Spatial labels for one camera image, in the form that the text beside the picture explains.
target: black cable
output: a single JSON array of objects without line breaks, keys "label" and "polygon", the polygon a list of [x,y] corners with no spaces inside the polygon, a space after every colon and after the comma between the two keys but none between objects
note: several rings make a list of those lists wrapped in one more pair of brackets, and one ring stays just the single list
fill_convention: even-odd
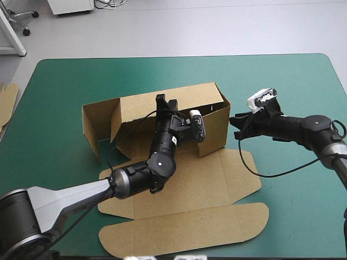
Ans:
[{"label": "black cable", "polygon": [[112,147],[112,149],[109,151],[109,153],[108,153],[108,155],[107,155],[107,157],[106,157],[106,162],[107,162],[107,165],[109,166],[109,168],[110,168],[110,170],[111,170],[111,173],[113,172],[113,166],[112,166],[112,164],[110,163],[110,155],[111,155],[111,153],[112,153],[112,152],[124,141],[125,138],[127,138],[133,131],[135,131],[136,128],[137,128],[146,118],[148,118],[150,115],[152,115],[152,114],[154,114],[154,113],[156,113],[156,112],[170,112],[170,113],[172,113],[172,114],[181,115],[181,116],[183,116],[184,118],[188,119],[188,117],[187,117],[185,114],[183,114],[183,113],[181,113],[181,112],[179,112],[179,111],[171,110],[171,109],[157,109],[157,110],[152,111],[152,112],[149,113],[148,115],[146,115],[146,116],[145,116],[144,118],[142,118],[133,128],[131,128],[131,129],[126,133],[126,135],[123,136],[123,138],[122,138],[118,143],[116,143],[116,144]]},{"label": "black cable", "polygon": [[334,131],[335,131],[337,134],[339,134],[339,133],[338,133],[338,129],[337,129],[335,123],[338,123],[338,124],[342,127],[342,129],[343,129],[343,135],[341,136],[341,138],[342,138],[342,139],[345,139],[345,137],[347,136],[347,129],[346,129],[345,125],[344,125],[343,123],[341,123],[340,121],[338,121],[338,120],[332,120],[332,121],[331,121],[331,126],[332,126],[332,128],[334,129]]},{"label": "black cable", "polygon": [[248,171],[250,171],[252,174],[257,175],[257,176],[259,176],[259,177],[263,177],[263,178],[275,178],[275,177],[283,176],[283,175],[286,175],[286,174],[295,172],[295,171],[297,171],[297,170],[300,170],[300,169],[302,169],[302,168],[308,167],[308,166],[310,166],[311,164],[314,164],[314,163],[316,163],[316,162],[318,162],[318,161],[320,161],[320,160],[322,160],[322,159],[324,159],[324,158],[326,158],[326,157],[330,157],[330,156],[340,157],[340,158],[345,158],[345,159],[347,159],[347,155],[346,155],[346,154],[331,153],[331,154],[326,154],[326,155],[324,155],[324,156],[318,157],[317,159],[315,159],[315,160],[313,160],[313,161],[310,161],[310,162],[308,162],[307,164],[304,164],[304,165],[301,165],[301,166],[299,166],[299,167],[296,167],[296,168],[294,168],[294,169],[292,169],[292,170],[290,170],[290,171],[286,171],[286,172],[279,173],[279,174],[275,174],[275,175],[262,175],[262,174],[259,174],[259,173],[256,173],[256,172],[252,171],[252,169],[249,168],[248,165],[246,164],[246,162],[245,162],[245,160],[244,160],[244,158],[243,158],[243,155],[242,155],[242,151],[241,151],[241,140],[239,140],[239,154],[240,154],[242,163],[243,163],[243,165],[246,167],[246,169],[247,169]]},{"label": "black cable", "polygon": [[52,248],[52,246],[54,246],[56,243],[58,243],[64,236],[67,235],[68,232],[71,231],[71,229],[73,229],[85,216],[86,214],[88,214],[90,212],[90,210],[92,210],[92,208],[94,208],[98,203],[100,203],[104,197],[108,194],[108,192],[111,190],[111,187],[109,187],[106,191],[104,191],[101,195],[100,198],[97,199],[91,206],[89,206],[85,212],[83,212],[82,215],[80,215],[80,217],[74,222],[72,223],[72,225],[65,230],[60,237],[58,237],[56,240],[54,240],[48,247],[46,247],[44,250],[42,250],[40,253],[38,253],[36,256],[34,256],[32,259],[37,259],[40,256],[42,256],[44,253],[46,253],[50,248]]}]

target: green tabletop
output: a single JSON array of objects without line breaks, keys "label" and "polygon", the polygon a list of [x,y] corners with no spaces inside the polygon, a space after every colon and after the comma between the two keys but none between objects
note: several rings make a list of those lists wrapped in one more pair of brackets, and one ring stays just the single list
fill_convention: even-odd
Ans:
[{"label": "green tabletop", "polygon": [[[205,82],[216,82],[246,112],[247,98],[276,88],[291,116],[326,115],[347,122],[347,99],[329,58],[322,54],[160,58],[94,58],[41,61],[0,143],[0,194],[31,186],[61,189],[96,180],[106,168],[82,130],[83,104]],[[229,127],[228,148],[236,148]],[[258,137],[242,142],[258,171],[275,174],[314,159],[293,143]],[[103,142],[102,150],[108,149]],[[117,162],[124,157],[117,155]],[[239,203],[264,202],[268,224],[257,237],[194,250],[208,256],[344,257],[343,213],[347,193],[320,163],[275,179]],[[125,221],[93,209],[54,249],[63,255],[107,255],[98,232]]]}]

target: wire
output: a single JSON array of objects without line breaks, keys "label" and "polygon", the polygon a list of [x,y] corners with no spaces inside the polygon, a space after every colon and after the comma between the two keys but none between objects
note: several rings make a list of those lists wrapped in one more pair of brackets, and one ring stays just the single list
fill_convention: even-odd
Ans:
[{"label": "wire", "polygon": [[117,3],[117,0],[110,0],[108,3],[105,3],[105,5],[100,5],[100,2],[103,2],[101,0],[94,0],[94,6],[97,9],[110,9],[114,10],[116,7],[119,7],[122,4],[125,4],[129,0],[121,0],[120,3]]},{"label": "wire", "polygon": [[341,138],[342,138],[342,139],[345,139],[345,137],[347,136],[347,129],[346,129],[345,125],[344,125],[343,123],[341,123],[340,121],[338,121],[338,120],[332,120],[332,121],[331,121],[332,129],[333,129],[337,134],[339,134],[339,133],[338,133],[338,129],[337,129],[335,123],[338,123],[338,124],[342,127],[342,129],[343,129],[343,135],[341,136]]},{"label": "wire", "polygon": [[106,162],[107,162],[107,165],[109,166],[110,170],[111,170],[111,173],[113,172],[113,166],[112,164],[110,163],[110,155],[111,153],[124,141],[125,138],[127,138],[133,131],[136,130],[136,128],[141,125],[141,123],[146,119],[148,118],[150,115],[156,113],[156,112],[171,112],[172,114],[176,114],[176,115],[181,115],[183,116],[184,118],[188,118],[185,114],[179,112],[179,111],[176,111],[176,110],[172,110],[172,109],[157,109],[157,110],[153,110],[151,113],[149,113],[148,115],[146,115],[144,118],[142,118],[133,128],[131,128],[125,136],[123,136],[122,139],[120,139],[120,141],[118,143],[116,143],[112,149],[109,151],[107,157],[106,157]]},{"label": "wire", "polygon": [[111,190],[111,187],[109,187],[106,191],[104,191],[101,196],[99,197],[99,199],[97,199],[91,206],[89,206],[85,212],[83,212],[83,214],[67,229],[64,231],[64,233],[61,234],[61,236],[59,238],[57,238],[56,240],[54,240],[48,247],[46,247],[44,250],[42,250],[40,253],[38,253],[36,256],[34,256],[32,259],[37,259],[40,256],[42,256],[44,253],[46,253],[50,248],[52,248],[52,246],[54,246],[56,243],[58,243],[64,236],[67,235],[68,232],[71,231],[71,229],[73,229],[85,216],[86,214],[88,214],[92,208],[94,208],[96,206],[96,204],[100,203],[104,197],[108,194],[108,192]]},{"label": "wire", "polygon": [[239,154],[240,154],[240,157],[241,157],[241,160],[242,160],[242,163],[243,165],[246,167],[246,169],[248,171],[250,171],[252,174],[254,175],[257,175],[259,177],[263,177],[263,178],[275,178],[275,177],[280,177],[280,176],[283,176],[283,175],[286,175],[286,174],[289,174],[289,173],[292,173],[292,172],[295,172],[297,170],[300,170],[302,168],[305,168],[305,167],[308,167],[310,166],[311,164],[314,164],[324,158],[327,158],[327,157],[331,157],[331,156],[334,156],[334,157],[340,157],[340,158],[345,158],[347,159],[347,155],[346,154],[339,154],[339,153],[331,153],[331,154],[326,154],[324,156],[321,156],[321,157],[318,157],[317,159],[313,160],[313,161],[310,161],[308,162],[307,164],[304,164],[304,165],[301,165],[299,167],[296,167],[290,171],[286,171],[286,172],[283,172],[283,173],[279,173],[279,174],[275,174],[275,175],[262,175],[262,174],[259,174],[259,173],[256,173],[254,172],[251,168],[249,168],[249,166],[246,164],[244,158],[243,158],[243,155],[242,155],[242,151],[241,151],[241,141],[239,140]]}]

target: cardboard box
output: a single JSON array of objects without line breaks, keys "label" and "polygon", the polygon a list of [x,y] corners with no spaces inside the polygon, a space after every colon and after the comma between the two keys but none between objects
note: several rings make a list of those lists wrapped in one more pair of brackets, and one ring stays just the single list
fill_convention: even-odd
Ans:
[{"label": "cardboard box", "polygon": [[[256,170],[251,154],[243,153]],[[161,192],[99,204],[100,212],[134,219],[101,229],[100,241],[110,254],[161,255],[238,243],[264,229],[269,216],[265,204],[232,205],[261,187],[259,177],[243,166],[238,150],[220,149],[204,157],[197,151],[181,152],[176,163],[175,174]],[[109,174],[104,170],[100,178]]]},{"label": "cardboard box", "polygon": [[[206,139],[202,143],[187,142],[177,152],[198,150],[203,156],[226,144],[230,102],[216,84],[161,90],[157,92],[117,97],[82,107],[83,131],[95,155],[100,160],[99,140],[121,139],[141,118],[156,110],[157,94],[165,94],[167,101],[177,99],[178,110],[188,115],[199,109],[203,115]],[[155,114],[147,118],[136,131],[118,147],[128,158],[148,157],[155,131]]]},{"label": "cardboard box", "polygon": [[[102,228],[99,238],[104,248],[118,257],[160,255],[243,242],[259,234],[268,220],[267,206],[232,205],[260,189],[261,183],[244,168],[238,151],[220,149],[226,144],[230,102],[214,83],[84,105],[83,130],[96,156],[100,160],[99,140],[122,139],[138,120],[156,110],[157,94],[165,94],[167,101],[177,99],[178,109],[186,115],[199,109],[206,139],[176,149],[177,170],[162,191],[99,204],[100,212],[134,219]],[[154,132],[155,114],[118,147],[132,160],[117,167],[146,160]],[[245,152],[245,158],[255,170],[252,156]],[[100,178],[108,175],[110,170],[105,170]]]}]

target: gray floor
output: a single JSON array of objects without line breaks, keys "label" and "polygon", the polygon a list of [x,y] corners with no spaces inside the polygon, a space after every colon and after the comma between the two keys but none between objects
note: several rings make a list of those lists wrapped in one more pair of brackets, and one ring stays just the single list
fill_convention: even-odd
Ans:
[{"label": "gray floor", "polygon": [[20,97],[40,60],[85,57],[324,53],[347,89],[347,0],[129,0],[64,17],[46,0],[8,7],[40,13],[24,18],[30,36],[15,28],[26,57],[0,56],[0,82],[16,82]]}]

